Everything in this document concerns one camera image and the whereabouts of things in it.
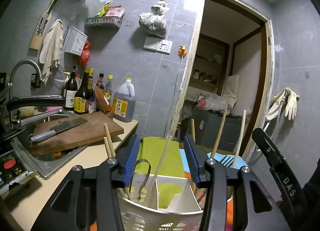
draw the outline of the cleaver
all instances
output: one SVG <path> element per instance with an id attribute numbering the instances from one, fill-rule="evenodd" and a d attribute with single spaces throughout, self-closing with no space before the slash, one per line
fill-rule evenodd
<path id="1" fill-rule="evenodd" d="M 72 119 L 69 121 L 65 121 L 65 122 L 62 122 L 60 124 L 57 124 L 57 125 L 51 127 L 50 131 L 32 136 L 30 138 L 30 140 L 32 143 L 39 143 L 39 142 L 42 142 L 44 140 L 49 139 L 50 137 L 55 136 L 58 133 L 66 131 L 66 130 L 73 128 L 75 126 L 82 125 L 86 122 L 88 122 L 88 120 L 86 120 L 84 118 L 75 118 L 75 119 Z"/>

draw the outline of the rubber glove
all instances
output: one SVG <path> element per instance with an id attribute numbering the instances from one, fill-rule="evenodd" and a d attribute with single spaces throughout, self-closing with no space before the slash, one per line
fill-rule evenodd
<path id="1" fill-rule="evenodd" d="M 291 94 L 288 98 L 287 106 L 285 107 L 285 114 L 284 116 L 288 116 L 289 120 L 293 120 L 294 117 L 297 115 L 297 97 L 294 91 L 291 91 Z"/>
<path id="2" fill-rule="evenodd" d="M 284 88 L 277 96 L 273 97 L 272 101 L 274 102 L 272 107 L 269 109 L 266 120 L 271 121 L 272 119 L 276 118 L 279 113 L 279 107 L 280 107 L 280 102 L 284 96 L 285 91 L 288 91 L 288 87 Z"/>

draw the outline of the blue gripper pad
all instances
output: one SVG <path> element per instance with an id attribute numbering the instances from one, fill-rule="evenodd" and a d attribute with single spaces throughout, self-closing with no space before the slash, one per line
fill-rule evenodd
<path id="1" fill-rule="evenodd" d="M 208 155 L 203 149 L 196 147 L 191 134 L 187 134 L 184 137 L 183 143 L 191 179 L 197 187 L 202 188 L 203 184 L 210 180 L 210 176 L 207 174 L 204 167 Z"/>
<path id="2" fill-rule="evenodd" d="M 127 147 L 121 148 L 116 154 L 119 166 L 112 174 L 112 181 L 116 187 L 126 187 L 131 182 L 136 160 L 140 148 L 140 138 L 133 134 Z"/>

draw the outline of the knife handle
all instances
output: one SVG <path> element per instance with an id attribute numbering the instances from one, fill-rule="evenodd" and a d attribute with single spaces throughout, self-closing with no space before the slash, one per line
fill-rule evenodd
<path id="1" fill-rule="evenodd" d="M 39 142 L 42 142 L 44 140 L 47 140 L 49 139 L 50 137 L 53 137 L 54 135 L 56 135 L 56 131 L 54 130 L 51 130 L 51 131 L 48 131 L 48 132 L 44 132 L 44 133 L 41 133 L 41 134 L 37 134 L 35 136 L 32 136 L 30 138 L 31 142 L 33 143 L 39 143 Z"/>

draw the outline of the wooden cutting board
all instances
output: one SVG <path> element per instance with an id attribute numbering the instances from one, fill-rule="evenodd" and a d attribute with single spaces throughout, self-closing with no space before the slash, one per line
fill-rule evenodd
<path id="1" fill-rule="evenodd" d="M 39 123 L 36 125 L 33 135 L 49 131 L 51 127 L 60 122 L 72 120 L 76 117 L 85 118 L 88 122 L 63 131 L 40 143 L 31 144 L 29 153 L 33 157 L 37 157 L 101 141 L 105 137 L 104 123 L 108 125 L 111 137 L 124 133 L 124 129 L 121 126 L 99 111 L 91 114 Z"/>

